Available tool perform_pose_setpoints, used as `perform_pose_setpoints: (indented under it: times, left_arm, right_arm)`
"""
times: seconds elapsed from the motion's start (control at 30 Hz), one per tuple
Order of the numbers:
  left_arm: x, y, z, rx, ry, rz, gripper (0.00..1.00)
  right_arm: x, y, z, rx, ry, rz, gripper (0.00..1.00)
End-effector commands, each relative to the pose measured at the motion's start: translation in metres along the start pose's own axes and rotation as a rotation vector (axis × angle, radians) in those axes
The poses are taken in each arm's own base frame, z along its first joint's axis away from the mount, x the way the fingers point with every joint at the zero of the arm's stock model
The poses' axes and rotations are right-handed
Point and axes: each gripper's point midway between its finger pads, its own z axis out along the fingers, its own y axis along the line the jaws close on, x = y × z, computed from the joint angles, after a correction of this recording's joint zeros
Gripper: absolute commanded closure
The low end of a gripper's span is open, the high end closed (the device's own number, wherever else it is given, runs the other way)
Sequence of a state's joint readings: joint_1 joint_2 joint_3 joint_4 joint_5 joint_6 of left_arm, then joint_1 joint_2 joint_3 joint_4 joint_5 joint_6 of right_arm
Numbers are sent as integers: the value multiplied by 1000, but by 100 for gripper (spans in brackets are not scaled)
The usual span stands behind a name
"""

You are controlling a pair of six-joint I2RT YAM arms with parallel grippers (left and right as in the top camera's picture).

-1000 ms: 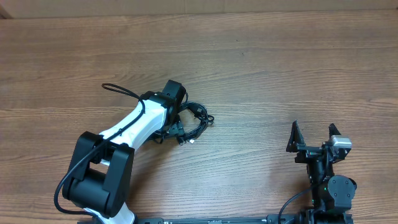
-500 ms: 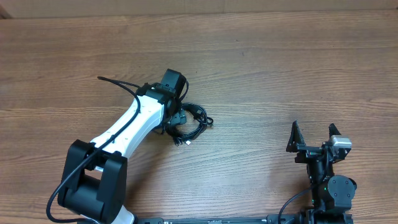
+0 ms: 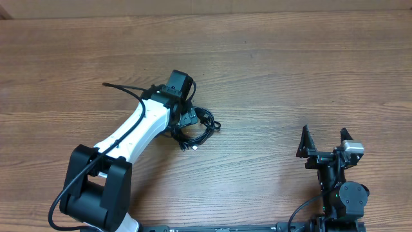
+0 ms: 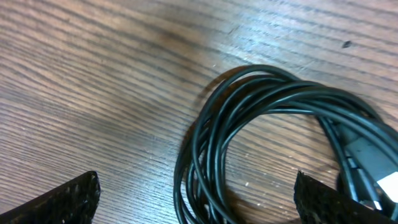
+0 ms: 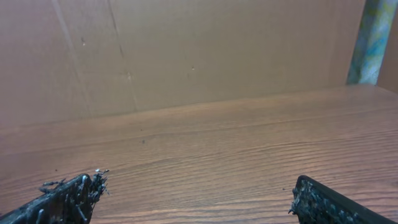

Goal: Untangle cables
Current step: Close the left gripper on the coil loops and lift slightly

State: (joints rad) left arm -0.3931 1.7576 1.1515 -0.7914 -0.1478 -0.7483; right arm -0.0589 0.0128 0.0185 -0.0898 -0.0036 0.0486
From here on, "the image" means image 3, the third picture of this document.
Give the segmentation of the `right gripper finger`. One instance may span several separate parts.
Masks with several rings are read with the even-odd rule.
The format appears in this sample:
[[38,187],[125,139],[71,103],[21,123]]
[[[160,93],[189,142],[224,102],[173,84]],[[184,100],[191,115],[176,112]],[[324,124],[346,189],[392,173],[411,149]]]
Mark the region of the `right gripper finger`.
[[299,143],[296,157],[299,158],[308,158],[312,155],[313,152],[316,151],[314,140],[310,135],[310,131],[308,129],[308,125],[306,124],[303,126],[301,141]]
[[346,128],[342,128],[340,130],[340,136],[341,136],[341,142],[343,142],[344,140],[353,140],[352,136],[349,134]]

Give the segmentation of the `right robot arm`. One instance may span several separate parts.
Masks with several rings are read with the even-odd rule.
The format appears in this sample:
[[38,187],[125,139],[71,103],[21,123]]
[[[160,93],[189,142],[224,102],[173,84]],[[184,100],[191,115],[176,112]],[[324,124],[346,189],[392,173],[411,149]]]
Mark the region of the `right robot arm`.
[[[287,223],[289,231],[365,231],[359,219],[370,195],[369,189],[358,182],[347,181],[344,171],[358,164],[364,155],[364,146],[354,140],[346,128],[340,130],[341,144],[331,152],[318,151],[308,126],[303,126],[296,156],[305,158],[305,168],[317,170],[321,193],[300,205]],[[312,216],[303,226],[294,226],[297,213],[312,202],[321,199],[323,212]]]

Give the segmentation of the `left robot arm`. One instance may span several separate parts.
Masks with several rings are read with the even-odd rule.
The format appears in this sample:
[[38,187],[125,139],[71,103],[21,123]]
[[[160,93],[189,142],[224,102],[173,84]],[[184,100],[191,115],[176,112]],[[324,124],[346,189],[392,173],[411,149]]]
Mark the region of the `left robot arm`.
[[64,188],[48,213],[57,231],[142,231],[128,212],[133,164],[159,134],[196,122],[191,104],[196,84],[184,72],[173,70],[166,84],[152,85],[141,95],[134,86],[114,87],[139,104],[108,138],[73,150]]

